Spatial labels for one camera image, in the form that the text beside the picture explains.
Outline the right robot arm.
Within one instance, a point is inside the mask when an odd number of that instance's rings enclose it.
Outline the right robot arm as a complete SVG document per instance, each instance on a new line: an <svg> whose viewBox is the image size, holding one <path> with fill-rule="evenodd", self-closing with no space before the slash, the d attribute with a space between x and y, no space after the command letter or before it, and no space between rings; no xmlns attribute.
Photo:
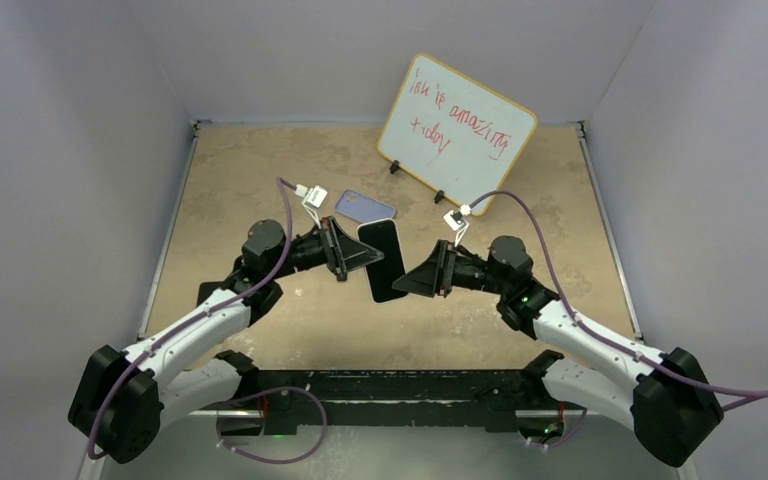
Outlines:
<svg viewBox="0 0 768 480"><path fill-rule="evenodd" d="M632 431L657 460L683 466L724 417L696 357L681 348L665 353L567 310L532 269L514 236L494 239L487 258L440 240L393 287L426 297L447 296L455 287L497 295L497 311L512 330L570 355L524 376L529 404L555 399L596 412Z"/></svg>

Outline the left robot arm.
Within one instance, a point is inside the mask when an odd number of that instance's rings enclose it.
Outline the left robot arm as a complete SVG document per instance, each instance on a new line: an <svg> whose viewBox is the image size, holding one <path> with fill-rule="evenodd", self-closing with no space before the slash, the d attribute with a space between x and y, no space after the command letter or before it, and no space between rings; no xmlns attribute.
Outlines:
<svg viewBox="0 0 768 480"><path fill-rule="evenodd" d="M142 341L121 350L105 345L90 356L68 412L88 438L88 458L130 462L163 427L193 411L223 403L244 409L273 394L243 354L224 351L199 369L190 366L263 318L283 294L279 278L326 266L344 281L384 257L332 216L298 236L275 220L254 223L231 273L193 311Z"/></svg>

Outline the black phone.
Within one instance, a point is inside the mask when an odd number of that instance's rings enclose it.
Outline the black phone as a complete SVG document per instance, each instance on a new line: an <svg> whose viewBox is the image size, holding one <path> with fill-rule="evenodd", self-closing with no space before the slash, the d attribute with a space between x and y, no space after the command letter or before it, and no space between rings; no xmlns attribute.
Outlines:
<svg viewBox="0 0 768 480"><path fill-rule="evenodd" d="M396 222L367 222L358 226L357 235L361 242L384 254L381 260L365 267L373 301L386 303L406 297L407 292L393 288L393 283L406 273Z"/></svg>
<svg viewBox="0 0 768 480"><path fill-rule="evenodd" d="M199 306L205 302L209 302L211 305L221 303L226 295L220 293L219 296L215 298L214 295L217 290L222 290L222 281L208 281L201 283L198 287L196 305Z"/></svg>

